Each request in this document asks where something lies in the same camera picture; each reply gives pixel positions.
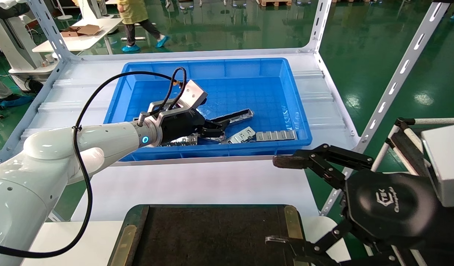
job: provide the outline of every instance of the white pole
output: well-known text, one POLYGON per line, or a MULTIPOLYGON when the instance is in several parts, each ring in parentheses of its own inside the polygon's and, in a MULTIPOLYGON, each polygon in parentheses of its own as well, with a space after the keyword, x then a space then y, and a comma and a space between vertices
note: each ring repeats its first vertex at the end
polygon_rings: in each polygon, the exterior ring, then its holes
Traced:
POLYGON ((72 15, 66 15, 64 13, 63 7, 61 6, 60 0, 56 0, 58 2, 58 9, 63 13, 62 16, 56 17, 58 20, 71 20, 73 18, 72 15))

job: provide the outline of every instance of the reflective floor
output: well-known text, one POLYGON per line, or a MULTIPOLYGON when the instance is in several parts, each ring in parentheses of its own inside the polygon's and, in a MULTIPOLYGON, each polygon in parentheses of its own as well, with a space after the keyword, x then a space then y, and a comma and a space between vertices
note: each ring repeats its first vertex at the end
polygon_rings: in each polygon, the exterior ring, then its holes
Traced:
MULTIPOLYGON (((147 0, 150 20, 162 33, 170 35, 171 40, 164 49, 154 48, 152 37, 149 42, 137 41, 141 52, 302 47, 309 40, 317 6, 314 0, 311 4, 294 1, 291 7, 275 9, 260 7, 251 0, 233 3, 229 0, 225 7, 220 0, 209 0, 199 7, 198 1, 174 2, 166 9, 159 0, 147 0)), ((359 132, 366 126, 430 2, 384 0, 381 4, 371 4, 342 1, 331 6, 320 53, 359 132)), ((110 7, 109 13, 116 13, 115 7, 110 7)), ((450 13, 428 42, 367 154, 376 155, 399 116, 454 117, 454 22, 450 22, 449 17, 450 13)), ((120 30, 109 36, 114 54, 122 53, 121 47, 125 45, 121 41, 125 37, 123 27, 120 30)), ((136 36, 146 37, 146 33, 137 28, 136 36)), ((107 54, 107 48, 102 41, 83 54, 107 54)), ((11 112, 12 118, 0 121, 0 147, 24 109, 11 112)), ((403 167, 390 154, 379 170, 396 171, 403 167)), ((308 179, 318 205, 322 206, 330 187, 312 174, 308 174, 308 179)), ((82 183, 66 189, 57 206, 63 217, 71 216, 83 191, 82 183)), ((332 217, 338 219, 338 213, 339 208, 334 207, 332 217)), ((356 246, 351 250, 352 256, 364 256, 360 245, 356 246)))

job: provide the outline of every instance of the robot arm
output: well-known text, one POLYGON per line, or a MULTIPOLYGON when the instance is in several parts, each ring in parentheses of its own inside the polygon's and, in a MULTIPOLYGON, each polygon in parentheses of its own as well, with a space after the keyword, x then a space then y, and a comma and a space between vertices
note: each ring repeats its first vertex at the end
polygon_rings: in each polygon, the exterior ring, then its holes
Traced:
MULTIPOLYGON (((109 167, 140 147, 156 147, 191 133, 220 136, 228 122, 204 119, 196 108, 207 93, 194 81, 179 99, 169 100, 153 116, 139 121, 84 126, 78 147, 89 176, 109 167)), ((160 106, 152 103, 149 111, 160 106)), ((55 207, 66 185, 83 180, 72 145, 72 129, 36 133, 21 153, 0 165, 0 246, 28 250, 55 207)), ((0 265, 19 265, 22 258, 0 254, 0 265)))

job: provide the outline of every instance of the blue plastic bin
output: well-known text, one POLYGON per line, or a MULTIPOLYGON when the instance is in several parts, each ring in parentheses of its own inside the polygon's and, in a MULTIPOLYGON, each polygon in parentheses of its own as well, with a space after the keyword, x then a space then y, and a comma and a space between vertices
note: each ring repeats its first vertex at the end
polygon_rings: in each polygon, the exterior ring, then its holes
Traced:
MULTIPOLYGON (((226 137, 250 126, 254 131, 295 130, 298 140, 266 141, 241 144, 140 148, 121 161, 162 160, 173 158, 291 154, 312 142, 308 120, 301 103, 288 61, 284 58, 225 59, 169 62, 133 62, 122 72, 153 71, 171 76, 184 67, 207 93, 206 104, 198 111, 207 119, 249 108, 251 120, 229 126, 226 137)), ((176 79, 182 79, 181 71, 176 79)), ((148 75, 119 79, 104 123, 132 121, 149 104, 162 100, 169 81, 148 75)), ((170 98, 176 97, 178 87, 170 98)))

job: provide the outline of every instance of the brass edge strip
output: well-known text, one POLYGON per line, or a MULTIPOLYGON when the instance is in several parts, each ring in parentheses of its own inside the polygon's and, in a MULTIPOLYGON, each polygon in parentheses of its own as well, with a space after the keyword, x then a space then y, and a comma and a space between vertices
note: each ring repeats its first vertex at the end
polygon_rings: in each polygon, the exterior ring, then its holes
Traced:
POLYGON ((117 246, 114 257, 112 259, 111 266, 125 265, 136 231, 137 227, 134 225, 128 225, 127 227, 125 227, 122 232, 122 237, 120 237, 119 245, 117 246))

